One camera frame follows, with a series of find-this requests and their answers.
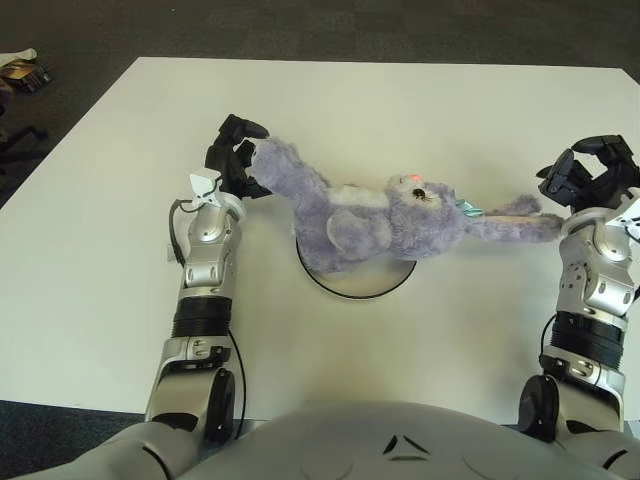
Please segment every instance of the plush toy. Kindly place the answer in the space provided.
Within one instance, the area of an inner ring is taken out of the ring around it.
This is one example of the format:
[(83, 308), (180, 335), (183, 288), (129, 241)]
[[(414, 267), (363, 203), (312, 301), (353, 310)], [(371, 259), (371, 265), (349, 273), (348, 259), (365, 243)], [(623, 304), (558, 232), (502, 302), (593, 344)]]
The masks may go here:
[(392, 177), (384, 191), (331, 187), (293, 145), (273, 137), (260, 146), (253, 175), (289, 199), (301, 257), (321, 273), (345, 271), (385, 252), (406, 260), (437, 255), (465, 234), (546, 242), (558, 236), (562, 225), (555, 215), (536, 215), (540, 205), (530, 195), (484, 213), (457, 200), (452, 187), (424, 182), (418, 175)]

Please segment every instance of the round base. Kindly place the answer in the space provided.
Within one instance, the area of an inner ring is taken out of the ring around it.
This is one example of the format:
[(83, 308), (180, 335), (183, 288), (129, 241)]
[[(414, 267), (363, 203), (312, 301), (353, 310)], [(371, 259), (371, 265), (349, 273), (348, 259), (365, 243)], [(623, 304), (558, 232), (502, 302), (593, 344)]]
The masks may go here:
[(311, 279), (328, 292), (343, 298), (367, 299), (380, 297), (402, 285), (413, 272), (416, 262), (380, 255), (362, 262), (352, 270), (320, 273), (304, 264), (296, 244), (298, 258)]

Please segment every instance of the plush toy arm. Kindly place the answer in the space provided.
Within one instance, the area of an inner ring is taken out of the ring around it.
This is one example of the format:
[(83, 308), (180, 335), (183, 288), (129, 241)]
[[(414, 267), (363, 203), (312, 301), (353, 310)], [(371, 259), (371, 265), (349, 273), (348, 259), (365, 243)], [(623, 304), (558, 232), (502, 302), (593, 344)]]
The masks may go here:
[(275, 137), (260, 144), (253, 176), (263, 187), (292, 200), (296, 208), (327, 198), (328, 182), (300, 159), (293, 145)]
[(391, 225), (383, 214), (363, 219), (340, 209), (329, 217), (327, 235), (347, 259), (366, 260), (389, 248)]
[(556, 215), (469, 218), (466, 232), (484, 240), (500, 242), (549, 242), (560, 234), (562, 218)]
[(511, 203), (507, 203), (487, 215), (532, 215), (540, 212), (540, 202), (533, 195), (520, 195)]

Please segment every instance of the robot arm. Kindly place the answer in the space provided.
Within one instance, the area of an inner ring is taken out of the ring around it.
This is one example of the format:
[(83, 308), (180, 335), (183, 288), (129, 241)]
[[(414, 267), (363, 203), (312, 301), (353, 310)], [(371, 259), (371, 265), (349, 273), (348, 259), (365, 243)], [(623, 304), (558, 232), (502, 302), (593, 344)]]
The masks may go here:
[[(572, 150), (596, 155), (607, 171), (592, 179)], [(540, 191), (570, 205), (573, 215), (563, 226), (551, 343), (539, 359), (544, 374), (525, 385), (518, 425), (632, 478), (640, 471), (640, 444), (621, 433), (625, 377), (618, 367), (636, 298), (629, 237), (640, 224), (640, 171), (620, 136), (587, 138), (572, 150), (539, 173)]]
[[(191, 248), (145, 423), (123, 430), (74, 462), (26, 478), (166, 480), (191, 468), (205, 442), (222, 445), (231, 438), (235, 382), (225, 364), (232, 351), (229, 323), (239, 223), (245, 216), (241, 198), (270, 193), (245, 174), (254, 146), (244, 138), (268, 134), (230, 115), (207, 152), (206, 167), (191, 175), (191, 211), (196, 212), (189, 227)], [(177, 245), (174, 249), (182, 263), (182, 252)]]

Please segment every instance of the fur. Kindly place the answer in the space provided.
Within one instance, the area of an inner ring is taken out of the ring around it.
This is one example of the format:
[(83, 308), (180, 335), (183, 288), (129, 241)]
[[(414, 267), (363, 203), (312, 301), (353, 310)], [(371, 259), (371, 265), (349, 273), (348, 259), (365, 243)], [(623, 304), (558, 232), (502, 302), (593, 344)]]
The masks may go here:
[[(563, 222), (555, 215), (536, 215), (540, 204), (531, 195), (467, 217), (456, 206), (453, 188), (416, 175), (392, 177), (384, 192), (353, 185), (334, 188), (300, 159), (293, 145), (273, 137), (260, 146), (253, 175), (260, 185), (289, 199), (302, 258), (322, 273), (345, 271), (385, 252), (405, 260), (438, 255), (465, 234), (492, 241), (548, 242), (558, 236)], [(416, 189), (424, 195), (416, 195)]]

